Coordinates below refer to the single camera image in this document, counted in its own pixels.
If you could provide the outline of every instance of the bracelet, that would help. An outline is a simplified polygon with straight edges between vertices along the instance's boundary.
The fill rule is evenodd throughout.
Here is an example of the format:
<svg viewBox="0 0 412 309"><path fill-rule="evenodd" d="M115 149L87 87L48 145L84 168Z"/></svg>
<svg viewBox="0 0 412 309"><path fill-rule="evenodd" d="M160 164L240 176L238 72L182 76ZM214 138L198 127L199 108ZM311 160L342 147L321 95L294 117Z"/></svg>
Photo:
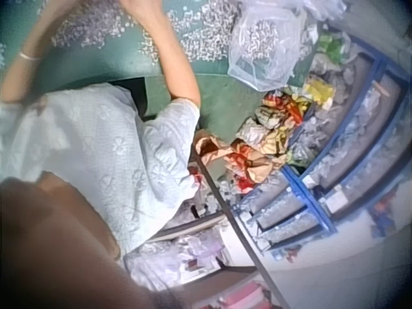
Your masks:
<svg viewBox="0 0 412 309"><path fill-rule="evenodd" d="M20 57L22 57L23 59L29 60L29 61L40 61L42 58L41 57L31 57L31 56L27 56L25 55L22 51L20 51L19 53Z"/></svg>

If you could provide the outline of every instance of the sleeve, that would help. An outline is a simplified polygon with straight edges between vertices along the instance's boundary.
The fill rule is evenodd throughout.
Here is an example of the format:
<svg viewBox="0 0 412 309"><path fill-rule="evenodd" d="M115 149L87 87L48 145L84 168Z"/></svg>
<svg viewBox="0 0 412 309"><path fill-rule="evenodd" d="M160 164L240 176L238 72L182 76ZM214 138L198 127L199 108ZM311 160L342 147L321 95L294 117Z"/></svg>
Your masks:
<svg viewBox="0 0 412 309"><path fill-rule="evenodd" d="M173 149L176 158L187 166L199 117L200 110L193 102L179 98L173 100L155 120L145 123L145 135L160 148Z"/></svg>
<svg viewBox="0 0 412 309"><path fill-rule="evenodd" d="M7 134L23 112L22 104L6 104L0 101L0 136Z"/></svg>

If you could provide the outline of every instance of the clear plastic bag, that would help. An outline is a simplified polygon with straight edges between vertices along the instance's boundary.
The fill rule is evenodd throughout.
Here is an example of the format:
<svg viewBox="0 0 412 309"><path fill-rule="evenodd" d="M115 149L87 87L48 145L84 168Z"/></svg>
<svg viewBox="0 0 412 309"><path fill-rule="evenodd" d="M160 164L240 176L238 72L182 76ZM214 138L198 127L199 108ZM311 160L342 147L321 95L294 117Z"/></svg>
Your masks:
<svg viewBox="0 0 412 309"><path fill-rule="evenodd" d="M299 59L301 27L289 10L248 4L233 29L228 75L262 92L284 86Z"/></svg>
<svg viewBox="0 0 412 309"><path fill-rule="evenodd" d="M346 10L342 0L304 0L304 6L318 21L342 19Z"/></svg>

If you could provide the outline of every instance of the person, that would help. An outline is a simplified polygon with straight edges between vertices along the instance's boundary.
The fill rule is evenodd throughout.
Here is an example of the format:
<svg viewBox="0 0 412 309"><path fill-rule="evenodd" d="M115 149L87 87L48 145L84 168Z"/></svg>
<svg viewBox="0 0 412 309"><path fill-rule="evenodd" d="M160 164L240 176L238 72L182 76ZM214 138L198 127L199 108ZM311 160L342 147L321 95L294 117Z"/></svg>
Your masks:
<svg viewBox="0 0 412 309"><path fill-rule="evenodd" d="M160 308L164 297L118 264L197 191L191 65L161 0L119 1L158 48L171 103L156 119L143 123L130 92L110 84L28 102L51 38L81 0L47 1L1 85L1 293L30 308Z"/></svg>
<svg viewBox="0 0 412 309"><path fill-rule="evenodd" d="M187 164L201 100L162 1L119 1L153 38L171 103L144 123L130 92L110 84L27 103L51 38L81 3L49 0L1 85L0 180L35 184L121 262L197 191Z"/></svg>

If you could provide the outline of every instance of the white lace shirt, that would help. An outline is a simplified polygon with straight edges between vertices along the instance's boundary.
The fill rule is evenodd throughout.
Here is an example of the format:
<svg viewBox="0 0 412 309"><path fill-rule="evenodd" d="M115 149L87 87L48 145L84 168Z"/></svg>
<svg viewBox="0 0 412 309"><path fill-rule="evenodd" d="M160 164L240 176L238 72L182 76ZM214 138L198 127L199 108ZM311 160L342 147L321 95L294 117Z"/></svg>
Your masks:
<svg viewBox="0 0 412 309"><path fill-rule="evenodd" d="M77 188L108 224L122 255L156 234L197 190L187 163L199 119L172 101L143 123L127 90L99 84L49 93L36 104L0 102L0 180L43 171Z"/></svg>

